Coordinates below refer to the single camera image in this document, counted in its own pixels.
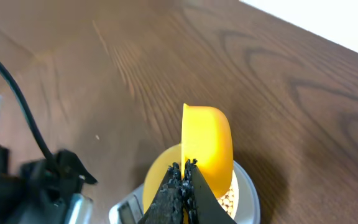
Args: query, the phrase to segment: cable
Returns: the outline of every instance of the cable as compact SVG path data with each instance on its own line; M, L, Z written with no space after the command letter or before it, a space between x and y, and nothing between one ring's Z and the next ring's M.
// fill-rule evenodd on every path
M52 169L55 169L60 175L62 175L63 173L61 172L59 166L57 165L55 159L53 158L52 153L48 149L47 144L45 143L44 139L42 138L42 135L37 127L37 124L35 123L35 120L34 120L34 117L32 116L30 108L23 96L23 93L21 92L16 81L13 79L12 75L6 70L6 68L4 67L4 65L1 62L0 62L0 74L5 79L5 81L9 85L9 87L11 87L13 94L15 94L16 99L19 102L19 105L22 109L24 118L27 121L27 124L29 125L31 133L32 133L35 141L37 142L38 147L41 149L42 154L45 156L47 163L50 165L50 167Z

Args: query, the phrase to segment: wood grain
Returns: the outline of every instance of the wood grain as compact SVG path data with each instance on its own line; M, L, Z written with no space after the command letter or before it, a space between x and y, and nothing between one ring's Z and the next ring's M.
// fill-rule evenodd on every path
M50 148L99 180L92 223L180 142L183 103L228 117L262 223L358 223L357 53L235 0L43 2L0 6L0 59ZM0 94L15 169L41 154L1 79Z

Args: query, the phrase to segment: yellow plastic object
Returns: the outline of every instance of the yellow plastic object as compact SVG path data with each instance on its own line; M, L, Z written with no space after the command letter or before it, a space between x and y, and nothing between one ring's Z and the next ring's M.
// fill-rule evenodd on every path
M167 172L168 166L172 166L172 163L177 162L180 164L180 151L181 145L177 144L171 148L165 150L159 157L153 162L149 171L147 172L146 179L144 180L143 189L143 209L146 212L153 202L154 196L157 193L158 187Z
M222 197L229 190L233 172L233 146L229 122L218 109L183 105L182 176L188 159L197 159L197 166L216 198Z

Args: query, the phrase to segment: wooden table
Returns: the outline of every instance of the wooden table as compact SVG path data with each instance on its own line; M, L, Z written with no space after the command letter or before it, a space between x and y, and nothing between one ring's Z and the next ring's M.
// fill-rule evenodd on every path
M0 5L0 59L49 147L99 180L92 223L180 142L183 103L229 119L262 223L358 223L357 53L236 0L21 1ZM41 153L0 93L15 169Z

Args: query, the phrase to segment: white wall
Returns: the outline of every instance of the white wall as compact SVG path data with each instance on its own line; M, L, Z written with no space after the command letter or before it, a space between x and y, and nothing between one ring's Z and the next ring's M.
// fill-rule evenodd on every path
M241 0L358 52L358 0Z

